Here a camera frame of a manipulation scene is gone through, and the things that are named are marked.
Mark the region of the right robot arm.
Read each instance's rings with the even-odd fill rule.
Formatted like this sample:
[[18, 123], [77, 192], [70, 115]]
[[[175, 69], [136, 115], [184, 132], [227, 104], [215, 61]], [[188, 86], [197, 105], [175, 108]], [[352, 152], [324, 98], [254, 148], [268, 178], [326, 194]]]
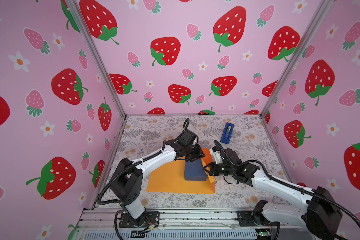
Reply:
[[240, 184], [267, 191], [291, 204], [286, 207], [259, 201], [244, 217], [246, 222], [258, 226], [286, 223], [302, 227], [321, 240], [335, 239], [343, 214], [331, 204], [334, 199], [326, 189], [314, 190], [273, 177], [260, 162], [243, 163], [231, 149], [213, 147], [210, 154], [212, 160], [204, 167], [210, 176], [231, 176]]

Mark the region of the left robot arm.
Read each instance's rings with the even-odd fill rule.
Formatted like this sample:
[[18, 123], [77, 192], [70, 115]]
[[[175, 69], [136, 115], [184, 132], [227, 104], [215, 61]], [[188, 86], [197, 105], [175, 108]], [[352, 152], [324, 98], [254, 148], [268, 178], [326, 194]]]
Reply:
[[110, 189], [133, 220], [146, 217], [146, 208], [139, 200], [143, 179], [167, 163], [177, 160], [192, 162], [205, 157], [198, 141], [195, 133], [183, 129], [178, 137], [164, 141], [162, 147], [152, 154], [133, 161], [124, 158], [119, 162], [110, 180]]

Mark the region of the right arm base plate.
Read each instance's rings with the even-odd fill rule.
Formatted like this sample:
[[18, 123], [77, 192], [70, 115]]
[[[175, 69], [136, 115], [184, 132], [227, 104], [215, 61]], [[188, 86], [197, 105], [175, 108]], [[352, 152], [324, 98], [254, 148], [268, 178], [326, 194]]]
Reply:
[[237, 211], [235, 221], [239, 222], [241, 227], [276, 227], [277, 222], [270, 222], [261, 214], [254, 214], [253, 211]]

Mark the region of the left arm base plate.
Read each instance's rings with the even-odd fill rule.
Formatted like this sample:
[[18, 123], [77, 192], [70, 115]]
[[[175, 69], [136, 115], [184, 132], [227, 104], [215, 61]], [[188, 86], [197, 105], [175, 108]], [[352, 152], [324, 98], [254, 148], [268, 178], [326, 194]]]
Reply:
[[134, 219], [129, 213], [122, 213], [118, 223], [120, 228], [147, 228], [151, 225], [157, 226], [160, 221], [160, 212], [145, 211], [140, 217]]

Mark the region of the navy blue gift box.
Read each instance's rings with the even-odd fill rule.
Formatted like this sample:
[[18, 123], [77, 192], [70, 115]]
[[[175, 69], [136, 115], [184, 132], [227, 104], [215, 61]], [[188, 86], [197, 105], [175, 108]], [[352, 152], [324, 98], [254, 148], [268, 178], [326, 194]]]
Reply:
[[186, 181], [198, 181], [198, 182], [206, 181], [207, 174], [204, 171], [202, 160], [197, 159], [193, 162], [185, 162], [184, 177]]

